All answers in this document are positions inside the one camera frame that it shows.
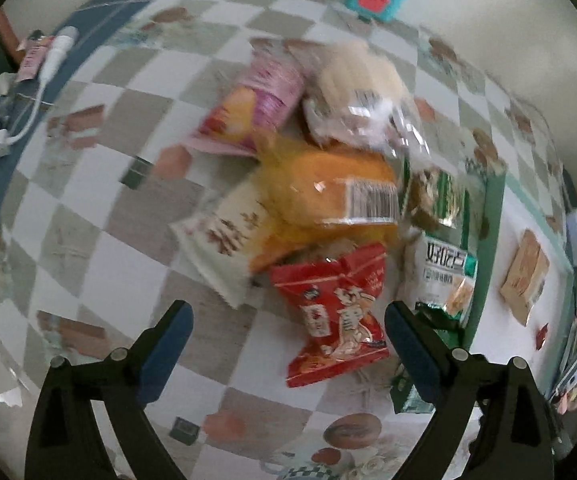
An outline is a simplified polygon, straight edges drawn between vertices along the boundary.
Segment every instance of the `table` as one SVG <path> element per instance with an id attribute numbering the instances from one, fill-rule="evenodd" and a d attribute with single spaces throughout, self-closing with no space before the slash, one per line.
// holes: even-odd
<path id="1" fill-rule="evenodd" d="M 428 31 L 397 21 L 367 25 L 328 0 L 91 0 L 67 24 L 82 36 L 62 79 L 47 91 L 48 99 L 59 97 L 24 151 L 0 166 L 0 190 L 8 187 L 0 209 L 0 354 L 30 393 L 27 406 L 50 357 L 38 310 L 101 326 L 113 346 L 128 346 L 182 298 L 193 306 L 194 333 L 146 413 L 190 479 L 284 478 L 315 467 L 311 458 L 327 449 L 340 456 L 325 471 L 330 478 L 384 461 L 396 468 L 428 421 L 392 413 L 388 387 L 396 358 L 287 388 L 286 365 L 305 334 L 283 300 L 265 286 L 233 310 L 176 247 L 168 224 L 231 189 L 254 162 L 193 152 L 181 180 L 155 178 L 150 167 L 217 103 L 224 81 L 251 59 L 249 39 L 256 36 L 368 40 L 434 109 L 435 122 L 484 131 L 535 205 L 563 218 L 549 136 L 534 127 L 525 131 L 518 104 L 447 54 L 446 45 L 441 56 L 433 51 Z M 98 139 L 95 147 L 71 149 L 49 135 L 52 118 L 97 105 L 104 110 L 102 123 L 89 132 Z M 393 286 L 376 308 L 389 301 Z M 94 409 L 115 467 L 129 473 L 104 409 Z M 245 421 L 245 436 L 217 440 L 201 432 L 191 446 L 168 436 L 176 416 L 201 426 L 214 413 Z M 350 424 L 349 415 L 357 416 L 353 424 L 365 438 L 359 449 L 331 437 Z M 476 430 L 473 422 L 470 438 Z M 453 473 L 465 463 L 468 440 Z M 375 471 L 361 478 L 391 476 Z"/>

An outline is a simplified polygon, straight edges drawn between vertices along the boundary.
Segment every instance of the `barcode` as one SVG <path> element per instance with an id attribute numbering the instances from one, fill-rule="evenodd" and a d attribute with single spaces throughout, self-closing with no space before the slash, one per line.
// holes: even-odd
<path id="1" fill-rule="evenodd" d="M 448 272 L 441 272 L 435 269 L 426 269 L 425 278 L 427 282 L 440 282 L 453 285 L 453 275 Z"/>
<path id="2" fill-rule="evenodd" d="M 346 211 L 349 223 L 397 223 L 397 187 L 378 180 L 348 180 Z"/>

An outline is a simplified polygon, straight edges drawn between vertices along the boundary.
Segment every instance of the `cartoon illustration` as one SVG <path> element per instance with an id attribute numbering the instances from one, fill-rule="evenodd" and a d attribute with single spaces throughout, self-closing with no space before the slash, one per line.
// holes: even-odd
<path id="1" fill-rule="evenodd" d="M 337 311 L 341 320 L 339 345 L 331 356 L 336 359 L 344 359 L 355 354 L 363 342 L 371 343 L 373 341 L 370 330 L 361 321 L 375 298 L 363 292 L 358 286 L 351 286 L 348 289 L 337 288 L 335 296 L 344 305 L 344 308 Z"/>

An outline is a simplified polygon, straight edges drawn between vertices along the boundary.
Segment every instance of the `small black square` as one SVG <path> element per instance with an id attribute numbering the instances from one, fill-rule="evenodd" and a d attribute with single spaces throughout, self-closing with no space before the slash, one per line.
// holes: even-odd
<path id="1" fill-rule="evenodd" d="M 186 444 L 187 446 L 191 446 L 195 443 L 198 439 L 198 435 L 200 434 L 200 427 L 188 420 L 185 420 L 181 417 L 176 417 L 175 422 L 172 425 L 172 430 L 169 435 L 173 437 L 175 440 L 181 442 L 182 444 Z"/>

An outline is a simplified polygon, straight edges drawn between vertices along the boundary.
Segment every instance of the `small brown box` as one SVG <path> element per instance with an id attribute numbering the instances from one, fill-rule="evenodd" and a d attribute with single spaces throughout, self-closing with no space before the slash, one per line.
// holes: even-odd
<path id="1" fill-rule="evenodd" d="M 535 233 L 524 231 L 506 281 L 499 290 L 510 306 L 513 316 L 522 325 L 528 323 L 528 315 L 539 300 L 548 273 L 550 262 L 537 242 Z"/>

